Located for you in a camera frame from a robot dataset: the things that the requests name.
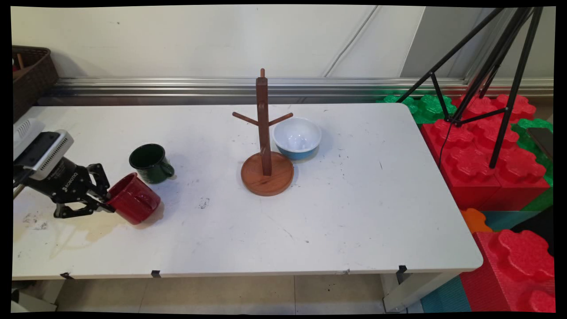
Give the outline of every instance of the red mug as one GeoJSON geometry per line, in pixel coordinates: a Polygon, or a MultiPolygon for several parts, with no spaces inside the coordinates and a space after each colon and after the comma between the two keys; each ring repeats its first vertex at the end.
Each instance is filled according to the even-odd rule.
{"type": "Polygon", "coordinates": [[[132,225],[145,221],[162,201],[158,194],[138,178],[137,173],[126,175],[108,193],[111,199],[107,204],[132,225]]]}

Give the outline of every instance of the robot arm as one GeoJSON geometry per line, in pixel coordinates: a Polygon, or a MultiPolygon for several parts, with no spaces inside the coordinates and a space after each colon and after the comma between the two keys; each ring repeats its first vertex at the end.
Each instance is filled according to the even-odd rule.
{"type": "Polygon", "coordinates": [[[99,208],[114,212],[106,204],[110,185],[102,165],[84,167],[71,162],[64,154],[73,138],[62,129],[42,132],[44,127],[43,123],[29,119],[14,128],[14,187],[28,186],[50,197],[57,204],[55,218],[90,215],[99,208]],[[73,202],[85,207],[72,210],[65,205],[73,202]]]}

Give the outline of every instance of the bowl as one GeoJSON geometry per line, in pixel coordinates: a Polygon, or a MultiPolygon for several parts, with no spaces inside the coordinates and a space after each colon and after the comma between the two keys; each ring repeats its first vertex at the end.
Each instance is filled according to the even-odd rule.
{"type": "Polygon", "coordinates": [[[273,139],[280,153],[291,160],[302,160],[319,146],[321,129],[308,119],[291,117],[276,124],[273,139]]]}

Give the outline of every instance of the tripod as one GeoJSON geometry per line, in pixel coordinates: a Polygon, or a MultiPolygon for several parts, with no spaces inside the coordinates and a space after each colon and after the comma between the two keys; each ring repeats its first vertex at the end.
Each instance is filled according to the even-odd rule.
{"type": "Polygon", "coordinates": [[[508,122],[510,121],[510,115],[512,114],[512,109],[514,108],[514,102],[516,100],[516,95],[518,95],[518,89],[520,87],[520,82],[522,81],[522,76],[524,73],[524,69],[526,68],[526,62],[528,60],[528,56],[530,55],[530,49],[534,42],[535,33],[538,29],[539,19],[541,18],[541,12],[543,11],[543,7],[522,7],[517,8],[516,12],[508,22],[508,25],[504,29],[504,32],[496,42],[496,45],[490,52],[490,55],[484,62],[484,65],[480,69],[479,73],[471,82],[467,92],[461,102],[459,108],[457,109],[456,113],[453,116],[450,116],[447,112],[447,107],[445,106],[445,101],[443,100],[443,96],[441,94],[441,89],[439,88],[439,83],[437,82],[437,78],[435,77],[435,71],[437,71],[447,60],[449,60],[458,50],[460,50],[469,40],[471,40],[481,29],[483,29],[495,16],[497,16],[503,8],[496,8],[494,9],[483,21],[479,23],[467,36],[461,40],[457,45],[449,51],[439,62],[437,62],[424,76],[422,76],[404,95],[402,95],[398,100],[397,103],[403,102],[411,93],[413,93],[421,84],[425,82],[428,78],[431,78],[433,82],[433,86],[435,87],[435,92],[437,97],[439,98],[439,102],[441,104],[441,108],[443,109],[443,114],[445,116],[445,121],[450,122],[449,129],[447,131],[447,137],[451,132],[451,126],[454,124],[455,126],[459,127],[465,123],[470,123],[472,121],[484,119],[489,116],[497,115],[500,113],[504,113],[502,118],[502,123],[500,124],[500,130],[498,131],[498,137],[496,139],[496,144],[494,145],[494,150],[492,151],[492,157],[490,158],[489,167],[493,169],[496,166],[496,161],[498,160],[498,155],[500,153],[500,149],[502,148],[502,142],[504,141],[504,134],[506,133],[506,128],[508,126],[508,122]],[[479,93],[479,97],[482,98],[492,83],[494,76],[498,72],[498,68],[502,64],[502,61],[506,57],[508,50],[512,46],[514,39],[518,35],[518,32],[524,25],[524,23],[532,16],[530,28],[528,29],[528,33],[526,36],[526,41],[524,42],[524,46],[522,48],[522,53],[520,55],[520,59],[518,61],[518,67],[516,69],[516,73],[514,75],[514,80],[512,82],[512,88],[510,90],[510,95],[508,98],[508,103],[506,107],[500,108],[496,111],[488,112],[479,116],[471,117],[470,119],[461,120],[464,110],[467,108],[467,105],[472,100],[475,94],[479,93]]]}

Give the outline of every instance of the table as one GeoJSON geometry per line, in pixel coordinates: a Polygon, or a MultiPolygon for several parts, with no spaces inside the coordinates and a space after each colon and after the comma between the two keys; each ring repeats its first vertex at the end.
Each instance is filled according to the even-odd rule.
{"type": "Polygon", "coordinates": [[[65,129],[66,157],[101,163],[111,184],[134,171],[132,150],[164,146],[176,176],[150,187],[164,203],[132,226],[114,213],[54,219],[29,188],[14,200],[12,280],[228,275],[413,273],[384,298],[405,307],[483,258],[406,106],[270,105],[319,124],[315,155],[294,162],[291,186],[249,192],[242,163],[259,151],[256,106],[33,107],[46,131],[65,129]]]}

